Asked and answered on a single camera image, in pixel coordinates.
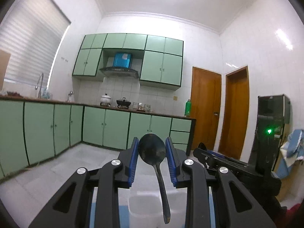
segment roller shade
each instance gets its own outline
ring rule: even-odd
[[[19,0],[0,27],[0,49],[11,54],[5,79],[47,86],[60,41],[70,25],[52,0]]]

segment brown door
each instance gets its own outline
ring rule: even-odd
[[[210,150],[214,147],[219,109],[221,106],[220,74],[193,67],[191,88],[191,117],[196,119],[191,150],[203,142]]]
[[[226,75],[225,114],[219,152],[240,159],[248,121],[248,68]]]

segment white blind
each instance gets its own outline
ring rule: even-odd
[[[19,0],[0,27],[0,49],[11,54],[5,79],[36,85],[52,63],[69,20],[52,0]]]

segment brown countertop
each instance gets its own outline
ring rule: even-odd
[[[184,116],[174,116],[174,115],[167,115],[167,114],[160,114],[155,112],[140,112],[140,111],[134,111],[132,109],[120,109],[120,108],[114,108],[114,107],[105,107],[100,105],[93,105],[93,104],[82,104],[82,103],[76,103],[76,102],[66,102],[66,101],[58,101],[58,100],[48,100],[48,99],[39,99],[39,98],[29,98],[29,97],[14,97],[14,96],[1,96],[0,100],[10,100],[10,101],[22,101],[22,102],[37,102],[37,103],[46,103],[46,104],[58,104],[58,105],[85,105],[90,107],[97,107],[97,108],[103,108],[103,109],[109,109],[109,110],[116,110],[116,111],[124,111],[124,112],[131,112],[131,113],[139,113],[139,114],[146,114],[146,115],[155,115],[155,116],[164,116],[164,117],[172,117],[172,118],[178,118],[178,119],[186,119],[186,120],[195,120],[195,118],[189,118]]]

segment green bottle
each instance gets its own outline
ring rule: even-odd
[[[186,102],[186,108],[185,108],[185,116],[190,117],[190,111],[191,111],[191,101],[188,99]]]

